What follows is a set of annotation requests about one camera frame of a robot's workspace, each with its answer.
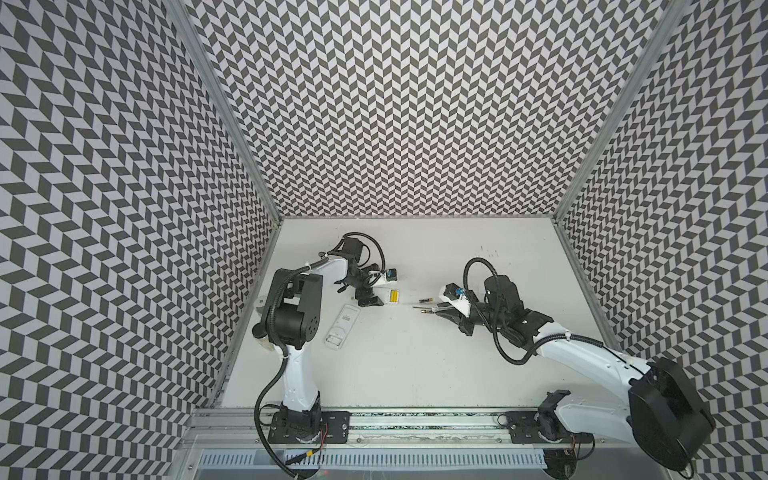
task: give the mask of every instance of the black mounting plate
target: black mounting plate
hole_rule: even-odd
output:
[[[505,412],[504,417],[507,420],[505,425],[509,432],[512,443],[541,443],[546,442],[539,434],[539,426],[536,421],[536,410]],[[575,433],[576,443],[591,443],[591,433]],[[573,441],[570,435],[564,436],[559,442],[550,443],[568,443]]]
[[[291,435],[289,430],[285,426],[281,426],[283,422],[280,422],[277,418],[280,411],[277,411],[272,415],[272,426],[270,427],[270,435],[267,437],[270,443],[295,443],[296,436]],[[326,425],[328,426],[328,432],[326,434],[326,443],[346,443],[349,438],[349,412],[343,410],[331,410],[328,412],[320,413],[320,431],[326,431]]]

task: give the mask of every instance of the chevron patterned wallpaper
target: chevron patterned wallpaper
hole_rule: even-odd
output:
[[[159,475],[270,224],[158,0],[0,2],[0,65],[0,478]]]
[[[187,0],[307,216],[553,212],[666,3]]]
[[[566,219],[622,346],[709,401],[703,478],[768,478],[767,19],[694,2]]]

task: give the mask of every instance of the geometric pattern backdrop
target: geometric pattern backdrop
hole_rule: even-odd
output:
[[[666,4],[187,0],[303,216],[554,212]]]
[[[694,2],[565,219],[622,347],[709,402],[704,478],[768,478],[766,20]]]
[[[0,478],[162,474],[270,222],[157,0],[0,3],[0,65]]]

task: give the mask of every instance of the white table surface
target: white table surface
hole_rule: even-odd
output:
[[[581,289],[548,218],[435,218],[285,220],[260,296],[267,295],[279,268],[294,269],[317,259],[346,232],[368,233],[381,244],[386,266],[396,268],[398,305],[362,309],[341,350],[323,344],[326,333],[354,289],[337,293],[326,282],[319,331],[309,345],[323,407],[537,406],[547,391],[610,395],[590,379],[549,359],[534,356],[524,366],[500,357],[481,326],[467,337],[436,315],[411,308],[435,297],[441,286],[462,282],[467,260],[484,257],[518,286],[526,307],[545,313],[575,333],[600,339]],[[374,261],[378,260],[376,249]],[[475,264],[469,287],[482,296],[487,269]],[[275,375],[280,360],[250,335],[254,312],[231,377],[223,407],[253,406]],[[502,339],[507,353],[523,351]],[[267,401],[280,402],[282,382]]]

